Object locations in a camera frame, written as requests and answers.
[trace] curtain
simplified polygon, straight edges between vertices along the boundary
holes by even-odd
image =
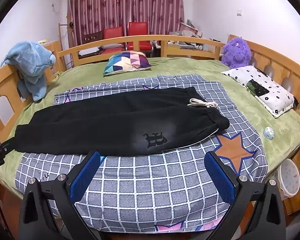
[[[148,22],[150,34],[177,31],[184,21],[183,0],[68,0],[74,23],[74,46],[82,36],[104,28],[122,26],[127,35],[129,22]]]

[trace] geometric pillow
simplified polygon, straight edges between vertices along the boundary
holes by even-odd
[[[105,68],[104,75],[145,70],[151,68],[146,55],[140,51],[124,51],[113,55]]]

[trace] white drawstring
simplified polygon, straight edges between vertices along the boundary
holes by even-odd
[[[200,99],[196,99],[196,98],[191,98],[190,99],[190,104],[188,104],[187,106],[206,106],[206,107],[217,107],[218,104],[215,101],[212,102],[204,102]]]

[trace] purple plush toy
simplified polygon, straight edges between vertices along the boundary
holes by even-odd
[[[245,40],[234,38],[222,48],[224,54],[221,62],[229,68],[239,68],[249,65],[251,50]]]

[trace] wooden chair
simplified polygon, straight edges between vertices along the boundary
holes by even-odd
[[[102,31],[97,33],[90,33],[82,36],[82,44],[86,44],[93,41],[102,40]]]

